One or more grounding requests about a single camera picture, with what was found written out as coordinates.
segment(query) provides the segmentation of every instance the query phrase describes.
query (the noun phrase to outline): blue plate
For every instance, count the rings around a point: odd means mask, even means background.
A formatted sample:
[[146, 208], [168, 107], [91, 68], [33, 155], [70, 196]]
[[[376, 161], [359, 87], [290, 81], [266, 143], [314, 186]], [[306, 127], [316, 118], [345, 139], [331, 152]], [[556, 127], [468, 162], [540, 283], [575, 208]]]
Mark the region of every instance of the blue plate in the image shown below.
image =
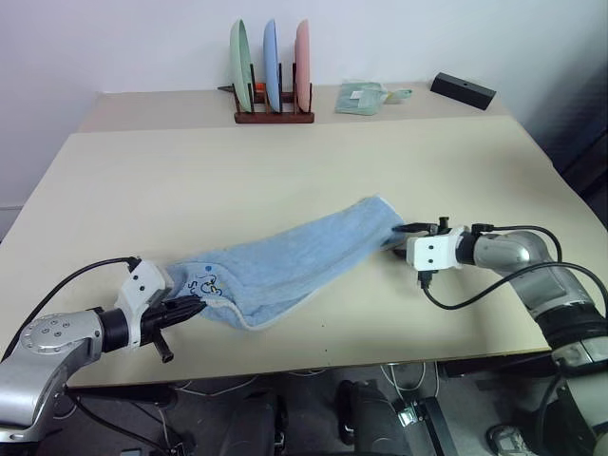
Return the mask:
[[271, 19], [264, 29], [264, 70], [266, 71], [266, 92], [271, 108], [280, 111], [278, 87], [278, 53], [276, 51], [275, 19]]

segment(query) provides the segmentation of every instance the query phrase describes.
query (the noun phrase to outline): dish rack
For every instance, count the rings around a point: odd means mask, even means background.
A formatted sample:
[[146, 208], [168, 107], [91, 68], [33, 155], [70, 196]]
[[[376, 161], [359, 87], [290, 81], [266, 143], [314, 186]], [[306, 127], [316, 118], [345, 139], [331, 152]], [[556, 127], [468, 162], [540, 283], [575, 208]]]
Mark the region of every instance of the dish rack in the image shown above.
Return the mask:
[[[283, 67], [278, 64], [278, 91], [279, 97], [279, 112], [274, 112], [268, 101], [268, 93], [266, 90], [256, 90], [256, 75], [254, 73], [254, 65], [250, 64], [251, 83], [247, 84], [249, 93], [249, 103], [251, 112], [241, 109], [238, 102], [235, 85], [232, 84], [232, 93], [235, 98], [237, 112], [235, 112], [235, 122], [237, 124], [312, 124], [314, 122], [313, 106], [313, 84], [310, 83], [310, 102], [308, 110], [303, 110], [297, 102], [297, 86], [295, 83], [295, 72], [297, 70], [295, 63], [292, 64], [292, 91], [283, 91]], [[284, 109], [283, 104], [290, 104], [292, 108]], [[256, 105], [264, 105], [263, 110], [256, 111]]]

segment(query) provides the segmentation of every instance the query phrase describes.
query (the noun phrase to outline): blue towel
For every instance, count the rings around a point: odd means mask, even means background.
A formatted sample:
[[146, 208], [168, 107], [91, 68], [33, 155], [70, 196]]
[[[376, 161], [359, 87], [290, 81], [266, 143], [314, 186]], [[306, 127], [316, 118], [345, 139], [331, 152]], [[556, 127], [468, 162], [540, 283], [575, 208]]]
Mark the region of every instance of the blue towel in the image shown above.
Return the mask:
[[197, 295], [202, 315], [261, 330], [369, 254], [401, 241], [403, 224], [380, 197], [263, 240], [174, 263], [171, 297]]

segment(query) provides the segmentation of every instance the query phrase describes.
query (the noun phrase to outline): plate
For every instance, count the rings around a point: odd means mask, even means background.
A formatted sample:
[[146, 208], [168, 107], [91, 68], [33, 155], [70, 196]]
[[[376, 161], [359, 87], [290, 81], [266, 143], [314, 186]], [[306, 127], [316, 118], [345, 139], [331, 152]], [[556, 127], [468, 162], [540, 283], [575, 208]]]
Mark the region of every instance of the plate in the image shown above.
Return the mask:
[[251, 112], [248, 84], [251, 84], [251, 54], [249, 53], [249, 42], [247, 31], [241, 19], [237, 20], [230, 30], [230, 67], [232, 69], [232, 81], [235, 85], [240, 107]]
[[264, 29], [264, 71], [266, 71], [266, 91], [271, 108], [280, 111], [278, 85], [278, 52], [276, 50], [275, 19], [271, 19]]
[[297, 103], [303, 111], [311, 107], [311, 45], [308, 32], [308, 19], [297, 26], [295, 32], [295, 84]]

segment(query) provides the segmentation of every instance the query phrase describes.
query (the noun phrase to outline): black cable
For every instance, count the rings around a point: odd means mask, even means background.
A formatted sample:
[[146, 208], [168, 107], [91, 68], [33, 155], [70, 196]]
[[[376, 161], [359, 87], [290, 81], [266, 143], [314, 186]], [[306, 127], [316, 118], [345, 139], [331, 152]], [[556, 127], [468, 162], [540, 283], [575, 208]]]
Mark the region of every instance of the black cable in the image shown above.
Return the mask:
[[47, 303], [55, 296], [57, 295], [57, 293], [64, 288], [68, 282], [70, 282], [71, 280], [73, 280], [74, 278], [76, 278], [77, 276], [90, 271], [91, 269], [95, 269], [95, 268], [99, 268], [100, 266], [105, 266], [106, 264], [113, 264], [113, 263], [127, 263], [129, 265], [129, 267], [131, 269], [134, 269], [135, 266], [137, 266], [137, 264], [140, 262], [140, 260], [138, 258], [135, 258], [134, 256], [122, 256], [119, 258], [111, 258], [111, 259], [105, 259], [103, 261], [97, 261], [95, 263], [91, 263], [88, 266], [85, 266], [84, 268], [79, 269], [78, 271], [68, 275], [66, 278], [64, 278], [61, 282], [59, 282], [57, 284], [57, 286], [55, 288], [53, 288], [50, 293], [48, 293], [44, 299], [42, 301], [40, 301], [40, 303], [34, 308], [33, 311], [31, 311], [31, 313], [28, 315], [28, 318], [26, 318], [26, 320], [23, 322], [23, 324], [21, 325], [21, 327], [19, 328], [19, 330], [17, 330], [17, 332], [15, 333], [15, 335], [12, 337], [12, 339], [10, 340], [9, 344], [7, 345], [7, 349], [4, 352], [4, 355], [2, 356], [2, 361], [4, 361], [5, 359], [7, 359], [10, 354], [12, 353], [12, 351], [14, 350], [14, 348], [17, 345], [17, 342], [19, 341], [19, 336], [21, 335], [21, 331], [29, 324], [32, 322], [32, 320], [36, 317], [36, 315], [42, 311], [42, 309], [47, 305]]
[[113, 423], [106, 421], [104, 418], [97, 416], [95, 413], [93, 413], [91, 410], [89, 410], [87, 407], [85, 407], [85, 405], [82, 402], [80, 402], [80, 399], [76, 395], [69, 394], [69, 398], [74, 402], [74, 405], [82, 413], [84, 413], [88, 418], [93, 420], [98, 425], [102, 425], [108, 429], [113, 430], [114, 432], [118, 432], [119, 434], [125, 435], [126, 437], [140, 441], [143, 444], [148, 445], [149, 447], [152, 447], [152, 448], [156, 449], [157, 451], [160, 451], [161, 454], [164, 454], [165, 456], [170, 456], [169, 450], [167, 448], [160, 446], [156, 442], [152, 442], [151, 440], [141, 436], [140, 434], [136, 434], [135, 432], [131, 432], [130, 430], [116, 426]]
[[593, 274], [591, 271], [589, 271], [585, 267], [579, 266], [578, 264], [567, 263], [567, 262], [563, 262], [563, 261], [548, 261], [546, 263], [533, 264], [532, 266], [527, 266], [525, 268], [522, 268], [519, 271], [517, 271], [516, 273], [509, 274], [509, 275], [501, 278], [498, 282], [495, 282], [493, 285], [490, 285], [482, 292], [475, 294], [470, 299], [467, 299], [466, 301], [461, 302], [460, 304], [456, 304], [454, 306], [447, 306], [447, 305], [439, 302], [437, 299], [435, 299], [432, 296], [432, 294], [430, 294], [430, 291], [428, 290], [428, 282], [425, 282], [422, 284], [422, 287], [423, 287], [422, 289], [423, 289], [423, 292], [425, 293], [425, 296], [428, 298], [428, 300], [430, 302], [432, 302], [433, 304], [435, 304], [437, 307], [440, 307], [447, 311], [455, 311], [457, 309], [462, 309], [463, 307], [473, 304], [474, 302], [480, 300], [482, 297], [492, 293], [494, 290], [496, 290], [501, 285], [504, 285], [506, 282], [509, 282], [516, 277], [522, 276], [526, 273], [531, 273], [532, 271], [536, 271], [537, 269], [554, 268], [554, 267], [574, 269], [575, 271], [584, 273], [589, 278], [591, 278], [594, 281], [594, 283], [598, 286], [599, 291], [601, 292], [601, 297], [604, 300], [604, 306], [605, 306], [606, 312], [608, 314], [608, 291], [606, 291], [606, 287], [604, 286], [603, 283], [601, 283], [601, 280], [599, 280], [599, 277], [597, 275]]
[[558, 240], [558, 237], [551, 233], [546, 228], [542, 228], [541, 226], [536, 225], [513, 225], [513, 226], [495, 226], [492, 231], [513, 231], [513, 230], [530, 230], [530, 231], [538, 231], [547, 235], [553, 241], [555, 245], [555, 250], [557, 252], [558, 261], [562, 261], [561, 256], [561, 244]]
[[[162, 424], [162, 420], [160, 420], [159, 418], [157, 418], [156, 416], [154, 416], [152, 413], [150, 413], [148, 410], [146, 410], [145, 408], [143, 408], [142, 406], [140, 406], [139, 404], [135, 403], [135, 402], [129, 402], [129, 404], [131, 404], [133, 407], [135, 407], [136, 409], [138, 409], [141, 413], [147, 415], [150, 419], [156, 421], [159, 425], [163, 426]], [[167, 428], [168, 431], [170, 431], [174, 437], [177, 437], [178, 441], [181, 440], [181, 436], [180, 434], [174, 430], [168, 423], [164, 424]]]
[[537, 446], [536, 451], [541, 456], [549, 456], [546, 448], [544, 447], [544, 442], [543, 442], [544, 417], [546, 416], [547, 407], [549, 406], [549, 399], [551, 399], [551, 395], [553, 394], [553, 391], [555, 391], [555, 388], [558, 386], [558, 383], [560, 382], [560, 380], [561, 380], [561, 374], [559, 374], [559, 373], [556, 374], [555, 377], [553, 377], [553, 380], [551, 380], [551, 383], [545, 390], [544, 396], [541, 399], [541, 404], [539, 405], [539, 411], [538, 411], [538, 415], [536, 418], [536, 425], [535, 425], [535, 439], [536, 439], [536, 446]]

